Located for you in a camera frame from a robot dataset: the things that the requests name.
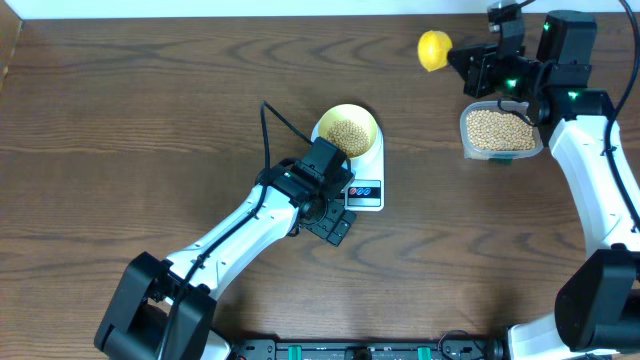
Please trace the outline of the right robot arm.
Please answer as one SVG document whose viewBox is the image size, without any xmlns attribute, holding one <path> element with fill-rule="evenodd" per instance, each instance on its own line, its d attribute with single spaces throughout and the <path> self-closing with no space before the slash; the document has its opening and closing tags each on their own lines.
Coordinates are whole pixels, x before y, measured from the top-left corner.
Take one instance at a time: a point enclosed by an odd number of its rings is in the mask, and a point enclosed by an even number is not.
<svg viewBox="0 0 640 360">
<path fill-rule="evenodd" d="M 554 310 L 510 327 L 489 343 L 490 359 L 577 359 L 639 349 L 639 187 L 624 154 L 618 112 L 589 84 L 597 24 L 588 13 L 554 10 L 537 54 L 526 57 L 521 5 L 487 11 L 495 43 L 448 53 L 467 95 L 522 102 L 526 122 L 558 162 L 581 221 L 585 263 L 558 292 Z"/>
</svg>

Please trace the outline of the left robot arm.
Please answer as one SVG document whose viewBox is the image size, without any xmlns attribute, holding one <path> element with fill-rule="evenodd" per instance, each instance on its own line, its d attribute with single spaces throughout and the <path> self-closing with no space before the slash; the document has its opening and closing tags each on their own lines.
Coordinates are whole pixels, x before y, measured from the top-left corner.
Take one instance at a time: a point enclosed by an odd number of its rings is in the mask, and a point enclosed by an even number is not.
<svg viewBox="0 0 640 360">
<path fill-rule="evenodd" d="M 336 197 L 353 180 L 316 155 L 265 169 L 244 202 L 190 246 L 163 260 L 148 252 L 125 268 L 94 337 L 110 359 L 226 359 L 212 328 L 222 293 L 266 248 L 306 228 L 337 246 L 355 220 Z"/>
</svg>

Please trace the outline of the yellow measuring scoop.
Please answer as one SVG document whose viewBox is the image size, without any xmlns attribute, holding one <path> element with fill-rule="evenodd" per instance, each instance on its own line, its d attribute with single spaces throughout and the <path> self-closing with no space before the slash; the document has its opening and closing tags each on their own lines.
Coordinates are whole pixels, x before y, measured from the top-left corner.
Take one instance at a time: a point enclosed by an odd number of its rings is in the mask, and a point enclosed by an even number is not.
<svg viewBox="0 0 640 360">
<path fill-rule="evenodd" d="M 448 53 L 453 48 L 451 38 L 442 31 L 427 31 L 421 35 L 417 54 L 420 64 L 428 72 L 448 65 Z"/>
</svg>

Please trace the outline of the yellow plastic bowl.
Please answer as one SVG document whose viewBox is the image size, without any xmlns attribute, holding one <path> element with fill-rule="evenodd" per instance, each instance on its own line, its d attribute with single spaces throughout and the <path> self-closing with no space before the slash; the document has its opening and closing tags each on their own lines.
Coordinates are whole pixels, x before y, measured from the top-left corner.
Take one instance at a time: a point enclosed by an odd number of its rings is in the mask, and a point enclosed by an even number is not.
<svg viewBox="0 0 640 360">
<path fill-rule="evenodd" d="M 326 111 L 317 123 L 316 135 L 328 140 L 326 138 L 327 131 L 336 121 L 340 120 L 351 120 L 364 127 L 369 136 L 369 149 L 372 147 L 379 126 L 367 109 L 355 104 L 340 104 Z"/>
</svg>

